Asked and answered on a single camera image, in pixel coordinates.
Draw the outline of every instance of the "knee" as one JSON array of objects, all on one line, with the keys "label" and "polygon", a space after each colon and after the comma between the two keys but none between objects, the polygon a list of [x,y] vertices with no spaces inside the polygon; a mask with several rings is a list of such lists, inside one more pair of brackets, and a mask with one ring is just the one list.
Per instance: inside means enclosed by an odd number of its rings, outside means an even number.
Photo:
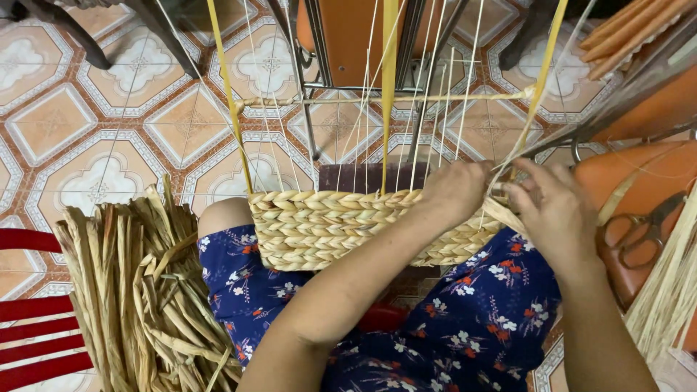
[{"label": "knee", "polygon": [[244,197],[231,197],[208,206],[199,219],[199,238],[241,225],[254,223],[249,202]]}]

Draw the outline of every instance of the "scissors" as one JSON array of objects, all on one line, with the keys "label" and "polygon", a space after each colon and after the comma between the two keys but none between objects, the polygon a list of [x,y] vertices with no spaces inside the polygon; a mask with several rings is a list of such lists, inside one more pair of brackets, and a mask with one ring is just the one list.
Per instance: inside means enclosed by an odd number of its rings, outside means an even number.
[{"label": "scissors", "polygon": [[[618,252],[618,259],[623,267],[626,269],[642,269],[652,266],[658,260],[664,248],[664,242],[661,239],[661,225],[663,221],[683,203],[686,196],[687,193],[685,191],[675,193],[673,196],[665,199],[647,215],[622,213],[608,220],[604,228],[604,239],[611,250]],[[619,220],[628,220],[629,229],[616,244],[611,245],[607,241],[607,229],[613,222]],[[636,266],[628,265],[625,262],[625,257],[635,251],[639,246],[643,245],[646,241],[653,242],[653,244],[656,245],[656,250],[651,259]]]}]

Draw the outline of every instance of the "braided water hyacinth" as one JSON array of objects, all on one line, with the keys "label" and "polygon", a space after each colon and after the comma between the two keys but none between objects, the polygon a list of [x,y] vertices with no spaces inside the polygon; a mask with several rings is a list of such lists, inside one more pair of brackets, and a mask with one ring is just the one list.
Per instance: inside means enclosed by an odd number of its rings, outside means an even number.
[{"label": "braided water hyacinth", "polygon": [[[420,197],[421,190],[400,190],[384,196],[289,190],[254,193],[249,201],[264,264],[280,271],[308,271],[323,269],[364,243],[407,212]],[[411,265],[462,263],[504,223],[519,225],[510,211],[487,198],[472,218],[436,239]]]}]

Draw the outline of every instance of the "tile floor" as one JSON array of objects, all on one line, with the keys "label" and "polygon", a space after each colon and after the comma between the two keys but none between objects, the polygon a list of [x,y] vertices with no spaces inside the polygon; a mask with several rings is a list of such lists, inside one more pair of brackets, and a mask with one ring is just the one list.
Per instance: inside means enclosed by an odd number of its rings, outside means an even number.
[{"label": "tile floor", "polygon": [[[234,95],[295,96],[288,47],[269,9],[261,0],[243,1],[216,1]],[[520,66],[505,72],[498,68],[498,53],[519,30],[528,3],[485,2],[479,45],[473,47],[478,3],[471,2],[443,51],[434,86],[441,85],[451,47],[455,60],[468,61],[475,53],[472,93],[514,93],[534,82],[545,37],[530,45]],[[61,219],[65,206],[90,213],[95,203],[125,202],[165,173],[172,177],[177,198],[191,203],[196,213],[220,199],[244,195],[239,152],[226,126],[229,113],[205,2],[192,2],[179,22],[180,37],[198,62],[202,80],[186,75],[162,41],[128,7],[66,9],[97,40],[114,66],[94,68],[85,62],[84,50],[51,24],[35,19],[0,22],[0,119],[4,124],[0,127],[0,227],[47,232]],[[570,24],[564,25],[561,40],[568,38],[571,29]],[[587,81],[589,67],[579,60],[580,54],[574,49],[551,78],[551,93],[528,142],[582,121],[621,82],[620,74],[604,82]],[[466,62],[454,64],[452,83],[445,88],[463,93],[469,69]],[[314,78],[316,69],[308,69],[306,77]],[[336,91],[317,95],[355,96]],[[442,115],[445,108],[432,105],[426,115],[427,131],[419,140],[419,157],[427,159],[430,154],[433,159],[442,152],[444,158],[453,159],[457,151],[465,160],[501,160],[521,132],[528,105],[525,100],[473,100],[465,108],[461,103],[451,105],[447,120]],[[315,105],[311,112],[320,164],[382,161],[380,105],[363,110],[351,104]],[[360,131],[352,132],[359,118]],[[432,133],[435,118],[445,133],[442,147],[440,131]],[[396,126],[389,155],[399,159],[402,147],[411,142],[406,128],[409,105],[395,105],[392,121]],[[317,165],[307,159],[297,107],[248,107],[240,122],[245,150],[257,172],[256,190],[276,189],[279,183],[285,189],[312,187]],[[584,154],[602,152],[603,147],[596,144],[583,149]],[[570,163],[570,155],[567,149],[556,149],[540,154],[538,161]],[[65,294],[70,290],[67,272],[60,255],[1,251],[0,300]],[[407,273],[385,293],[385,299],[412,306],[440,274],[433,269]],[[562,345],[557,326],[546,347],[545,363],[528,378],[531,391],[566,390]],[[661,381],[665,391],[693,390],[687,385],[694,386],[697,370],[681,355],[665,359],[666,376]],[[679,377],[668,376],[676,372]],[[99,380],[94,372],[83,372],[27,390],[56,387],[98,391]]]}]

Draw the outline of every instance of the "woman's left hand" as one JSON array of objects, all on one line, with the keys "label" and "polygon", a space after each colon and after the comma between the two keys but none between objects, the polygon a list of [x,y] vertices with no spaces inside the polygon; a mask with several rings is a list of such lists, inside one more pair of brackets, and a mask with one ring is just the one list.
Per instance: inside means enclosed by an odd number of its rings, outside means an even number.
[{"label": "woman's left hand", "polygon": [[422,199],[412,210],[437,218],[443,231],[460,225],[482,206],[492,167],[490,160],[479,163],[456,160],[442,166],[428,177]]}]

